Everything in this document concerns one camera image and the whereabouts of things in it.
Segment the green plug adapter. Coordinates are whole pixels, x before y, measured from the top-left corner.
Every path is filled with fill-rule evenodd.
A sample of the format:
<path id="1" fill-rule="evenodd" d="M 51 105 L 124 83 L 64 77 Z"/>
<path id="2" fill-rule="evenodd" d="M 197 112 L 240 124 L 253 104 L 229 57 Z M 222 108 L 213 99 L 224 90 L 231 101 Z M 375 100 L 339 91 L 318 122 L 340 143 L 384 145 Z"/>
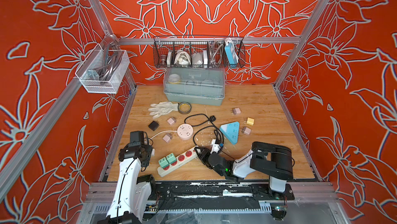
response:
<path id="1" fill-rule="evenodd" d="M 168 162 L 168 160 L 165 158 L 165 157 L 163 157 L 163 158 L 161 158 L 160 160 L 158 160 L 158 163 L 159 163 L 159 166 L 161 167 L 161 168 L 166 168 L 166 167 L 168 167 L 169 166 L 169 162 Z"/>
<path id="2" fill-rule="evenodd" d="M 166 156 L 166 159 L 168 161 L 169 164 L 174 164 L 177 162 L 177 159 L 175 157 L 175 155 L 173 153 L 170 153 Z"/>

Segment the pink plug adapter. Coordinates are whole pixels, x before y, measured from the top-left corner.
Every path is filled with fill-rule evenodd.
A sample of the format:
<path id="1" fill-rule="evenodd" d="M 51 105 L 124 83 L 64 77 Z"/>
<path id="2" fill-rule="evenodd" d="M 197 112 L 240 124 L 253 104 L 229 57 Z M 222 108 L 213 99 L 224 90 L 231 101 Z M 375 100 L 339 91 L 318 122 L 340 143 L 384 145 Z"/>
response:
<path id="1" fill-rule="evenodd" d="M 241 114 L 240 108 L 233 108 L 233 109 L 232 109 L 232 112 L 233 112 L 234 115 L 239 115 L 239 114 Z"/>
<path id="2" fill-rule="evenodd" d="M 172 135 L 171 134 L 165 134 L 162 138 L 162 140 L 166 143 L 169 143 L 172 140 Z"/>
<path id="3" fill-rule="evenodd" d="M 176 122 L 177 122 L 177 121 L 176 121 L 176 118 L 174 118 L 174 117 L 170 117 L 170 118 L 167 120 L 167 123 L 168 123 L 170 126 L 174 125 Z"/>
<path id="4" fill-rule="evenodd" d="M 249 127 L 244 127 L 242 129 L 242 133 L 246 136 L 249 136 L 252 133 L 252 129 L 250 129 Z"/>

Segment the white power strip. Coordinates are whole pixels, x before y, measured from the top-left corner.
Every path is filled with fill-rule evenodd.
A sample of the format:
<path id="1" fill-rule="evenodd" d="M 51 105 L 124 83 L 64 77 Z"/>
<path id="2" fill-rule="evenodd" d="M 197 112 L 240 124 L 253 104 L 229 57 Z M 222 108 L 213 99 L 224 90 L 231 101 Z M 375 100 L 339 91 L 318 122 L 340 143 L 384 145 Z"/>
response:
<path id="1" fill-rule="evenodd" d="M 197 158 L 197 153 L 195 152 L 196 146 L 192 147 L 189 150 L 186 150 L 184 153 L 173 156 L 172 159 L 168 159 L 170 155 L 165 157 L 165 160 L 169 163 L 166 167 L 158 167 L 157 172 L 160 177 L 165 177 L 166 175 L 170 174 L 171 172 L 179 169 L 180 167 L 184 166 L 185 164 L 193 161 Z"/>

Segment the pink round power socket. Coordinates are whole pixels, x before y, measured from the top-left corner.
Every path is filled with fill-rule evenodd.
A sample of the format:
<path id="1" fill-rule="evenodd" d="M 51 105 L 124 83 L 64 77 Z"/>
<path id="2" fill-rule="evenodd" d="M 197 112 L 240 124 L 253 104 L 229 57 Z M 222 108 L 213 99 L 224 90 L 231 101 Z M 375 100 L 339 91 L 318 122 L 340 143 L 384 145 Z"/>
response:
<path id="1" fill-rule="evenodd" d="M 177 129 L 177 135 L 182 140 L 189 140 L 193 137 L 194 130 L 190 124 L 181 124 Z"/>

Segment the yellow plug adapter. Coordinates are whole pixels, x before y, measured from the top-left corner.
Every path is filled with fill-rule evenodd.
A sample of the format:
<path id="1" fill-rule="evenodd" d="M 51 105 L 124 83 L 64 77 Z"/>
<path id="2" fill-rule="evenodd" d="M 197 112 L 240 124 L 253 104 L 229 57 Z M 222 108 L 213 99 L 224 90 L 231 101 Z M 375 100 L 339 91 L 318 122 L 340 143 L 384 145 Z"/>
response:
<path id="1" fill-rule="evenodd" d="M 254 118 L 250 118 L 250 117 L 246 118 L 247 125 L 253 126 L 254 122 L 255 122 Z"/>

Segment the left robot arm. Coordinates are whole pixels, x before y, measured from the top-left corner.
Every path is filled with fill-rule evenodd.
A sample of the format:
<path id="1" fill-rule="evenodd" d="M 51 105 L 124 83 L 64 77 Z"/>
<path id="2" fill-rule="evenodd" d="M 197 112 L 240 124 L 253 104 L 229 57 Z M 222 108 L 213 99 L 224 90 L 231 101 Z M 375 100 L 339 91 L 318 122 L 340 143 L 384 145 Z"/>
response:
<path id="1" fill-rule="evenodd" d="M 147 133 L 133 131 L 119 152 L 120 173 L 116 191 L 105 219 L 99 224 L 141 224 L 146 202 L 155 190 L 152 175 L 139 176 L 150 162 L 153 147 Z"/>

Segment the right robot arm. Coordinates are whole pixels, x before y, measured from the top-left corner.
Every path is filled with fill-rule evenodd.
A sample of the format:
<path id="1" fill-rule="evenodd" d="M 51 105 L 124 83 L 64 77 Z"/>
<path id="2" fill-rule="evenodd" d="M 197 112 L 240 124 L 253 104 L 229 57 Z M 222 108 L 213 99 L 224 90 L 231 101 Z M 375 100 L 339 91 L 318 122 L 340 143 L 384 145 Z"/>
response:
<path id="1" fill-rule="evenodd" d="M 200 161 L 225 179 L 241 182 L 249 174 L 258 171 L 269 176 L 272 192 L 284 193 L 287 181 L 292 180 L 295 161 L 292 150 L 286 146 L 253 142 L 251 150 L 240 159 L 227 160 L 220 155 L 223 146 L 213 143 L 212 148 L 196 146 Z"/>

